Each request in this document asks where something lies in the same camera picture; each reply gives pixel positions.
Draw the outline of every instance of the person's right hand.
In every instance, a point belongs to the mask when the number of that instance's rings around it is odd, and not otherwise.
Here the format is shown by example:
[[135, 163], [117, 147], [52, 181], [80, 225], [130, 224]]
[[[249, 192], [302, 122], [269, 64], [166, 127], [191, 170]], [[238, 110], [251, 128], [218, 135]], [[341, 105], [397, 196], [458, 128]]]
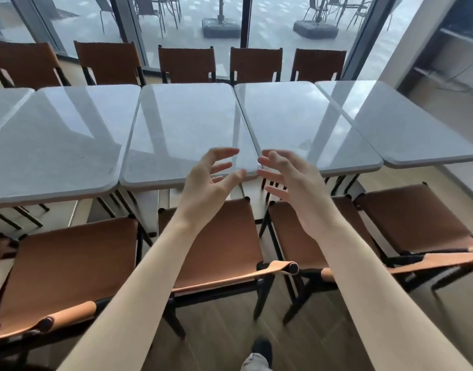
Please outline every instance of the person's right hand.
[[279, 173], [259, 169], [258, 175], [287, 187], [283, 190], [266, 185], [266, 191], [291, 204], [310, 237], [316, 239], [322, 225], [329, 226], [342, 218], [315, 166], [291, 151], [264, 150], [262, 154], [257, 161]]

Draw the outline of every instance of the glass window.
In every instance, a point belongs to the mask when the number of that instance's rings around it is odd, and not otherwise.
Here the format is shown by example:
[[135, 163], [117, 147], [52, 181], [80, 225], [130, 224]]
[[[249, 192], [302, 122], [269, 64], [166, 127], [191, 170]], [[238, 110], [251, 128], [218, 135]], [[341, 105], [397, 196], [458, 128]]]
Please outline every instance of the glass window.
[[0, 39], [15, 43], [34, 42], [10, 0], [0, 0]]
[[121, 43], [109, 0], [39, 0], [43, 17], [51, 20], [66, 54], [76, 57], [73, 40]]
[[359, 74], [359, 80], [377, 80], [386, 67], [423, 0], [396, 0], [370, 54]]
[[253, 0], [249, 48], [283, 48], [281, 80], [295, 49], [350, 51], [373, 0]]
[[216, 74], [229, 76], [229, 50], [240, 47], [242, 0], [134, 0], [134, 5], [149, 66], [159, 68], [159, 44], [213, 46]]

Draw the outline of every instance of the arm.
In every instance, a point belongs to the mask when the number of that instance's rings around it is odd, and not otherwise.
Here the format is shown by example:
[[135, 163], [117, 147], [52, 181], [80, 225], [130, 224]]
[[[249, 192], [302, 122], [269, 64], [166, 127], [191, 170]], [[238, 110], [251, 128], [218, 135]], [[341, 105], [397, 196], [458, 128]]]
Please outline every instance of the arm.
[[60, 365], [60, 371], [142, 368], [193, 241], [245, 177], [245, 171], [239, 170], [224, 179], [211, 179], [211, 174], [232, 165], [215, 162], [237, 153], [236, 148], [211, 149], [193, 168], [178, 209], [162, 235]]
[[263, 151], [259, 170], [288, 191], [266, 186], [289, 202], [303, 229], [320, 245], [376, 370], [473, 370], [388, 273], [341, 216], [319, 171], [289, 151]]

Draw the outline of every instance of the hand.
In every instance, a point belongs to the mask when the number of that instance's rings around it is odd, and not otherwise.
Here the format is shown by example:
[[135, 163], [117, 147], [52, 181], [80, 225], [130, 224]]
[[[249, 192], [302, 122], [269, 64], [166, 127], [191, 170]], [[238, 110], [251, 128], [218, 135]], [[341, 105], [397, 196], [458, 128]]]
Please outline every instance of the hand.
[[310, 237], [317, 239], [321, 225], [328, 226], [338, 215], [342, 218], [315, 166], [291, 151], [264, 150], [262, 154], [257, 161], [279, 173], [259, 169], [258, 175], [287, 187], [283, 190], [266, 185], [266, 191], [291, 204]]
[[234, 156], [238, 152], [238, 148], [211, 148], [186, 177], [174, 218], [183, 221], [196, 234], [216, 215], [229, 193], [245, 178], [245, 169], [234, 171], [224, 178], [211, 178], [211, 174], [233, 165], [232, 162], [215, 164], [216, 161]]

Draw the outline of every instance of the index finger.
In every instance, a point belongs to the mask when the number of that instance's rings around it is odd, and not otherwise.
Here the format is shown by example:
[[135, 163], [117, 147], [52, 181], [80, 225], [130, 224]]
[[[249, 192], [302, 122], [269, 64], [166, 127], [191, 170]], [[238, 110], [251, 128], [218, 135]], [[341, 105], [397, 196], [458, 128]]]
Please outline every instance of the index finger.
[[270, 151], [276, 151], [278, 155], [281, 155], [288, 159], [291, 164], [298, 170], [305, 168], [307, 166], [307, 161], [300, 156], [298, 156], [296, 153], [289, 151], [289, 150], [277, 150], [277, 149], [267, 149], [267, 150], [262, 150], [262, 155], [265, 156], [266, 158], [269, 158], [269, 153]]
[[211, 169], [212, 165], [222, 159], [226, 159], [228, 157], [236, 155], [238, 152], [240, 152], [239, 148], [234, 148], [234, 147], [213, 147], [207, 151], [207, 153], [202, 156], [202, 159], [200, 161], [203, 163], [203, 165], [208, 168], [209, 170]]

